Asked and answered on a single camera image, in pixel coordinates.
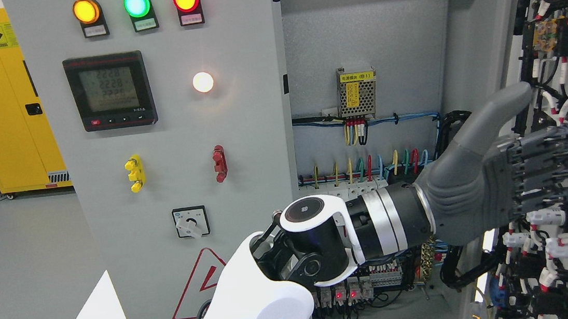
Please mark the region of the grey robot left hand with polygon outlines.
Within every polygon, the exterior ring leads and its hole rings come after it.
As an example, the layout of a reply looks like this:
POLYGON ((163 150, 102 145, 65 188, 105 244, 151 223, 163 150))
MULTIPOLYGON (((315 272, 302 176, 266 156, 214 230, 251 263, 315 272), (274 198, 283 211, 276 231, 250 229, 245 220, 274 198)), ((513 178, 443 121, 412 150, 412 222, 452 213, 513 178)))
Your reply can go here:
POLYGON ((417 178, 440 240, 464 245, 527 212, 568 202, 562 185, 568 178, 568 124, 521 137, 498 135, 531 96, 524 82, 491 96, 417 178))

